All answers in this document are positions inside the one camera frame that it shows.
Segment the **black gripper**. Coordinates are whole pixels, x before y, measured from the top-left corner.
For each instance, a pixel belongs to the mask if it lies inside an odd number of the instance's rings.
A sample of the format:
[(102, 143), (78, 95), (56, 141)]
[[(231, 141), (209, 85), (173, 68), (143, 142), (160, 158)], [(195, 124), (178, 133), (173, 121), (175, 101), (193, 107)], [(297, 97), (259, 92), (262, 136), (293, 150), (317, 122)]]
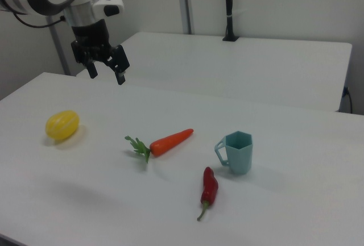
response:
[(85, 63), (91, 79), (98, 76), (94, 61), (101, 61), (115, 74), (118, 85), (125, 80), (125, 72), (130, 67), (123, 46), (112, 47), (104, 19), (82, 27), (72, 27), (76, 40), (71, 43), (77, 63)]

